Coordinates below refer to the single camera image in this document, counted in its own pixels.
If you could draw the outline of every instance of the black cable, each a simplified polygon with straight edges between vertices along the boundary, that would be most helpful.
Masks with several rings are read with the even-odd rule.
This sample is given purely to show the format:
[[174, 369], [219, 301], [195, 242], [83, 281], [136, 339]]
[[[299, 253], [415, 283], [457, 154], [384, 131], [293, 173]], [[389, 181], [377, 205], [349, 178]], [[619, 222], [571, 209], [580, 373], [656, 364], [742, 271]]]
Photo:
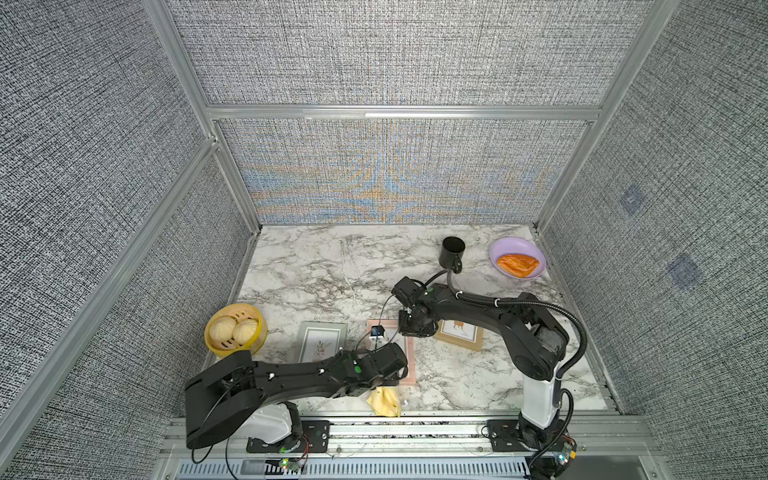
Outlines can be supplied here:
[[441, 275], [443, 275], [443, 274], [445, 274], [447, 272], [448, 272], [447, 270], [440, 270], [439, 272], [437, 272], [434, 275], [432, 275], [431, 277], [429, 277], [429, 280], [425, 281], [422, 286], [424, 286], [426, 288], [427, 285], [429, 285], [430, 283], [434, 282], [435, 280], [437, 280], [437, 278], [439, 276], [441, 276]]
[[536, 452], [530, 460], [528, 460], [528, 466], [531, 466], [533, 462], [535, 462], [540, 456], [544, 454], [547, 450], [549, 450], [559, 439], [563, 436], [565, 433], [565, 430], [568, 429], [568, 424], [571, 423], [571, 417], [574, 415], [574, 396], [568, 389], [561, 389], [560, 390], [560, 402], [562, 404], [563, 401], [563, 394], [568, 396], [568, 414], [565, 416], [565, 422], [563, 423], [563, 426], [560, 428], [560, 431], [557, 435], [555, 435], [552, 440], [544, 446], [541, 450]]
[[195, 449], [192, 449], [192, 463], [194, 463], [195, 465], [198, 465], [198, 464], [200, 464], [200, 463], [203, 463], [203, 462], [205, 462], [205, 459], [206, 459], [206, 458], [208, 458], [208, 455], [210, 454], [210, 451], [211, 451], [211, 450], [213, 450], [213, 449], [214, 449], [214, 446], [213, 446], [213, 445], [211, 445], [210, 447], [208, 447], [208, 451], [207, 451], [207, 452], [205, 452], [205, 455], [203, 456], [203, 458], [201, 458], [201, 459], [200, 459], [200, 461], [196, 461], [196, 460], [194, 459], [194, 450], [195, 450]]
[[227, 437], [227, 444], [224, 446], [224, 462], [227, 464], [227, 470], [230, 471], [230, 475], [232, 475], [232, 478], [235, 480], [240, 480], [238, 477], [235, 476], [235, 473], [232, 472], [232, 467], [230, 467], [230, 457], [227, 454], [227, 451], [230, 449], [230, 438]]
[[493, 298], [491, 296], [484, 296], [484, 295], [477, 295], [474, 293], [464, 293], [461, 290], [457, 290], [453, 286], [453, 282], [451, 281], [451, 272], [448, 272], [448, 288], [451, 290], [451, 293], [456, 295], [456, 298], [460, 300], [464, 300], [465, 302], [474, 303], [476, 305], [482, 305], [482, 306], [515, 306], [515, 305], [537, 305], [537, 306], [543, 306], [549, 310], [554, 310], [555, 312], [560, 313], [561, 315], [564, 315], [566, 318], [568, 318], [576, 328], [576, 333], [578, 333], [579, 336], [579, 343], [578, 343], [578, 349], [576, 350], [576, 353], [565, 363], [562, 367], [557, 371], [555, 374], [555, 378], [562, 379], [563, 375], [578, 362], [582, 356], [587, 352], [587, 330], [584, 328], [584, 324], [581, 323], [581, 321], [574, 315], [573, 313], [567, 311], [565, 308], [555, 304], [555, 303], [549, 303], [544, 302], [542, 300], [517, 300], [514, 298]]
[[[390, 301], [390, 300], [392, 299], [392, 297], [394, 297], [394, 296], [395, 296], [395, 294], [393, 293], [392, 295], [390, 295], [390, 296], [389, 296], [389, 298], [387, 298], [387, 300], [385, 300], [385, 301], [384, 301], [384, 305], [382, 305], [382, 311], [381, 311], [381, 312], [379, 312], [379, 325], [378, 325], [378, 326], [381, 326], [381, 325], [382, 325], [382, 317], [384, 316], [384, 309], [386, 308], [386, 304], [387, 304], [387, 303], [389, 303], [389, 301]], [[376, 351], [376, 350], [378, 350], [378, 349], [379, 349], [379, 344], [377, 343], [377, 344], [376, 344], [376, 346], [373, 348], [373, 351], [375, 352], [375, 351]]]

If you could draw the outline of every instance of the yellow cloth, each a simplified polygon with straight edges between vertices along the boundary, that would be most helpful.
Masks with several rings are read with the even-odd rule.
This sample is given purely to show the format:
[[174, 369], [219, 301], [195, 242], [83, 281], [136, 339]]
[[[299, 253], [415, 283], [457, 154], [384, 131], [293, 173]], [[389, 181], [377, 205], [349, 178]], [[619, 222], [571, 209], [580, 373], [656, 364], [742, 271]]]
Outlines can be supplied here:
[[368, 405], [374, 413], [385, 417], [400, 416], [400, 395], [397, 387], [377, 386], [376, 390], [368, 397]]

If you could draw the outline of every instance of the black cup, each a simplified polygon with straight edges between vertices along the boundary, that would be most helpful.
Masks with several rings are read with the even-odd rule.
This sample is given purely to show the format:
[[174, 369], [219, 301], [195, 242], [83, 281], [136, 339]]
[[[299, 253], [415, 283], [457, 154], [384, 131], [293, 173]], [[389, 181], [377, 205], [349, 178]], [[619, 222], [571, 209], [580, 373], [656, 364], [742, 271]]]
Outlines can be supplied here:
[[453, 273], [462, 271], [462, 255], [464, 255], [464, 240], [458, 237], [446, 237], [442, 240], [440, 247], [440, 257], [438, 261], [440, 266], [445, 269], [453, 270]]

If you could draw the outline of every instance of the ventilation grille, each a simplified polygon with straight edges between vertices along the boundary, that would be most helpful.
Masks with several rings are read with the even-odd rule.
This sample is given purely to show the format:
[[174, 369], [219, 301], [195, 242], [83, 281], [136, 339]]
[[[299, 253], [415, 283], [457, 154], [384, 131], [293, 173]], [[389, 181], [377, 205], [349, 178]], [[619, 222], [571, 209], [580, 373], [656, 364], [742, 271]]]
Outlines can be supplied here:
[[[230, 460], [238, 478], [299, 478], [264, 460]], [[524, 478], [528, 475], [525, 457], [496, 458], [310, 458], [301, 478]], [[227, 480], [232, 478], [224, 460], [195, 465], [181, 463], [178, 480]]]

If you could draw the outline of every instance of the metal bracket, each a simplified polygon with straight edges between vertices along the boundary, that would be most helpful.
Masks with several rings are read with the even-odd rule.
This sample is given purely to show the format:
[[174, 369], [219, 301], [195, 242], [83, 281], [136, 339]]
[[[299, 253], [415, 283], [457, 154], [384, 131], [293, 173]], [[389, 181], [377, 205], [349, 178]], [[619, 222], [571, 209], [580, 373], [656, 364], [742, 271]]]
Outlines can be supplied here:
[[[310, 444], [310, 453], [325, 453], [328, 451], [328, 437], [330, 437], [331, 422], [327, 420], [302, 420], [301, 426], [304, 430], [304, 438], [299, 439], [299, 446], [291, 453], [304, 453], [307, 441]], [[248, 453], [280, 453], [280, 447], [277, 445], [268, 445], [261, 439], [249, 437], [245, 447]]]
[[494, 452], [528, 452], [518, 441], [517, 420], [488, 420], [486, 425]]

